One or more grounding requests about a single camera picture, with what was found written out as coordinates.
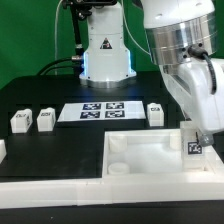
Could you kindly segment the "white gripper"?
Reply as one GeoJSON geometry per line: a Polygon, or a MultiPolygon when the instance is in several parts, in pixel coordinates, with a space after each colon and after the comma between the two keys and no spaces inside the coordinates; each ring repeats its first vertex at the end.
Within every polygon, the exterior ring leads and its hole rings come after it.
{"type": "Polygon", "coordinates": [[[184,64],[159,66],[167,90],[202,132],[197,132],[202,147],[213,145],[212,134],[224,131],[224,59],[211,62],[216,76],[214,94],[206,62],[192,59],[184,64]]]}

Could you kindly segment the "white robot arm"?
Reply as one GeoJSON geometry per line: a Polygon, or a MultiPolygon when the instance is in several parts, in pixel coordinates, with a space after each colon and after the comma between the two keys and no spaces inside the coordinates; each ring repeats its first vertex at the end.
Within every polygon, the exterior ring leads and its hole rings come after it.
{"type": "MultiPolygon", "coordinates": [[[[123,43],[122,7],[117,0],[83,0],[89,47],[84,53],[84,85],[111,88],[133,78],[123,43]]],[[[224,68],[210,57],[216,51],[212,0],[140,0],[151,61],[164,84],[209,146],[224,131],[224,68]]]]}

